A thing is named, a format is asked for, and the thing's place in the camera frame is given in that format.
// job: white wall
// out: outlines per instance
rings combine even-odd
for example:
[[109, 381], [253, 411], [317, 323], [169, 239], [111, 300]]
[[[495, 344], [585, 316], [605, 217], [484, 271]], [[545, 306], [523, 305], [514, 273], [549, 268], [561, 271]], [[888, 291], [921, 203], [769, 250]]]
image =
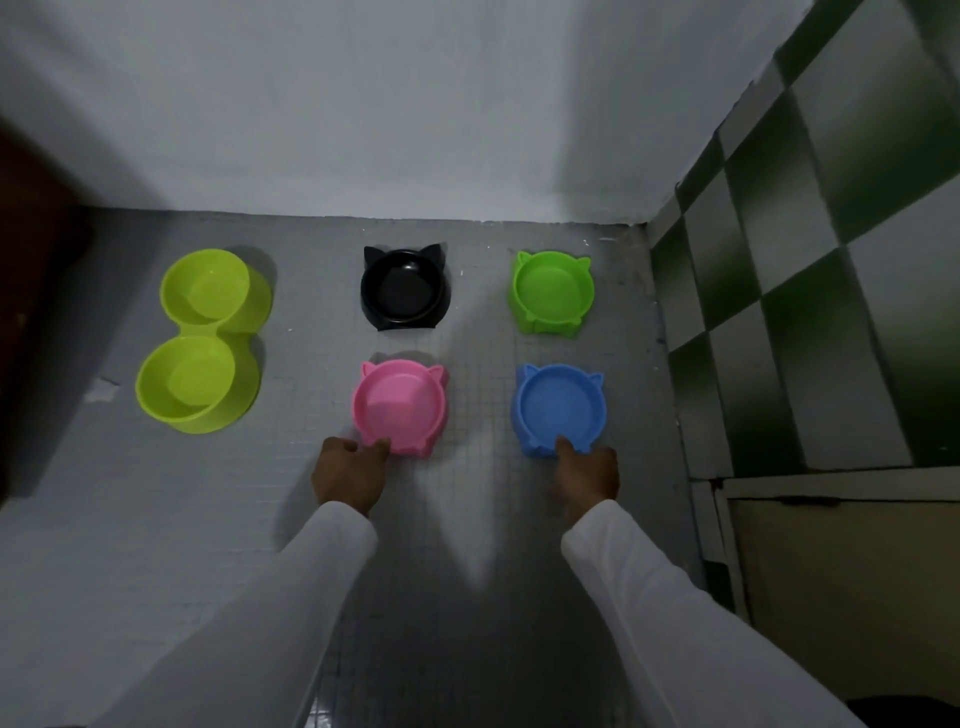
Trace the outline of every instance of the white wall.
[[107, 206], [636, 221], [810, 0], [6, 0], [0, 112]]

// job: green cat bowl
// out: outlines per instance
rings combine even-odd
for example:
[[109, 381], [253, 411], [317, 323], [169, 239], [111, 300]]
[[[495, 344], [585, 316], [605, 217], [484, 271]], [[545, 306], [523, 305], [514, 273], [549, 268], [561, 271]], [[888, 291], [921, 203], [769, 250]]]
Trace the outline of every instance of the green cat bowl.
[[180, 335], [140, 367], [136, 398], [151, 417], [203, 434], [240, 419], [260, 388], [251, 337], [270, 315], [263, 277], [233, 253], [197, 251], [160, 284], [160, 303]]
[[509, 303], [521, 333], [577, 335], [593, 305], [590, 259], [566, 253], [518, 253]]

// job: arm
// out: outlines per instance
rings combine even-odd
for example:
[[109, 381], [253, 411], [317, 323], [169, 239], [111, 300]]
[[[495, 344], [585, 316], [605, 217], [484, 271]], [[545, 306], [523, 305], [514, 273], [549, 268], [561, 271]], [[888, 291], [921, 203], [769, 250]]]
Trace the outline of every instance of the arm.
[[613, 500], [561, 549], [610, 628], [651, 726], [861, 726], [820, 683], [718, 606]]
[[376, 549], [365, 518], [390, 443], [327, 438], [313, 473], [321, 507], [270, 570], [160, 660], [90, 728], [294, 728], [313, 702], [341, 607]]

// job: gray floor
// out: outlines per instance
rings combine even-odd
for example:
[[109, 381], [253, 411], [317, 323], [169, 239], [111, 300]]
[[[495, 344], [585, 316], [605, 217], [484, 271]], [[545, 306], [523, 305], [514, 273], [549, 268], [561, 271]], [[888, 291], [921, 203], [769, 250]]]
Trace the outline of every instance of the gray floor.
[[[417, 352], [450, 372], [450, 420], [428, 461], [391, 466], [380, 547], [324, 658], [310, 724], [629, 725], [612, 642], [559, 551], [551, 465], [521, 456], [518, 364], [606, 376], [604, 441], [622, 502], [700, 579], [660, 314], [635, 232], [545, 226], [104, 212], [63, 286], [56, 335], [0, 510], [0, 725], [90, 721], [270, 566], [313, 508], [325, 435], [349, 430], [366, 359]], [[358, 305], [362, 247], [447, 243], [453, 303], [432, 331], [377, 333]], [[164, 270], [203, 247], [275, 287], [262, 389], [239, 423], [179, 434], [138, 408], [143, 358], [175, 333]], [[590, 255], [580, 336], [524, 337], [505, 302], [518, 250]], [[121, 385], [83, 403], [94, 376]]]

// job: green and white checkered tile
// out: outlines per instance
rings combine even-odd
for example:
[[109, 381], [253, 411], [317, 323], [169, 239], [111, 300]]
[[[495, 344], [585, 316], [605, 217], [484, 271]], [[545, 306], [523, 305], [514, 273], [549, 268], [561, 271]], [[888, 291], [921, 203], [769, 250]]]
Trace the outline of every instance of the green and white checkered tile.
[[960, 464], [960, 2], [819, 0], [648, 225], [695, 477]]

